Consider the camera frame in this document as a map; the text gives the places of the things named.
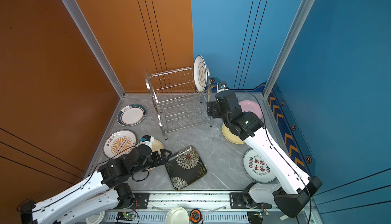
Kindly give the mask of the cream beige round plate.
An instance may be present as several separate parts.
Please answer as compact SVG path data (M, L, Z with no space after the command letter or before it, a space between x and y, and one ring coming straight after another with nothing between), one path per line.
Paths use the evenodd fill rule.
M150 149L151 149L151 152L160 151L160 149L164 149L164 146L158 139L155 139L153 146Z

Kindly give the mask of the black square floral plate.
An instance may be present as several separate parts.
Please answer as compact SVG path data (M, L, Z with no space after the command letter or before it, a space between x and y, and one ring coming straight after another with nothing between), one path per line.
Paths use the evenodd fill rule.
M165 166L174 190L182 190L207 174L206 166L193 146L173 154Z

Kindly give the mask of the silver wire dish rack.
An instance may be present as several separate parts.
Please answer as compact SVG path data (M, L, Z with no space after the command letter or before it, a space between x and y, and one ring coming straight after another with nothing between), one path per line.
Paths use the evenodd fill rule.
M202 92L197 90L193 67L155 74L145 72L145 81L165 139L174 131L205 123L213 125L207 115L210 85Z

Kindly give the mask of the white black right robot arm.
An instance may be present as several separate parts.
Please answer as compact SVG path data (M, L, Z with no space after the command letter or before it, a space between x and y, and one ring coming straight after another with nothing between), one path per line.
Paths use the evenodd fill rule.
M208 115L220 118L229 130L249 145L275 174L278 184L256 183L248 190L255 203L275 204L290 218L295 218L311 203L322 186L317 176L309 176L299 168L271 137L265 122L253 112L243 112L236 94L219 90L215 101L207 103Z

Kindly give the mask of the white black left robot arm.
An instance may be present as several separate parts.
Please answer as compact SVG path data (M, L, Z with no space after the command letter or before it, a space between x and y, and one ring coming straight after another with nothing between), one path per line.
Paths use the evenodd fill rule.
M138 172L165 165L171 151L152 151L140 145L102 164L90 177L63 192L36 203L27 200L20 205L23 224L76 224L87 217L116 207L129 207L134 194L129 178Z

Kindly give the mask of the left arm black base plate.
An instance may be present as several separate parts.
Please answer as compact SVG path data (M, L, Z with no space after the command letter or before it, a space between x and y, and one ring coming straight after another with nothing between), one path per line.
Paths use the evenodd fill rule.
M136 192L133 196L127 197L120 207L130 210L144 210L147 209L149 203L150 194L148 192Z

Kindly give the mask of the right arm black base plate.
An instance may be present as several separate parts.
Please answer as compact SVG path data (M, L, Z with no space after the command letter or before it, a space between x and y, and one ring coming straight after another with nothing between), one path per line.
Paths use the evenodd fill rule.
M256 203L247 193L231 192L231 209L271 209L272 205L268 203Z

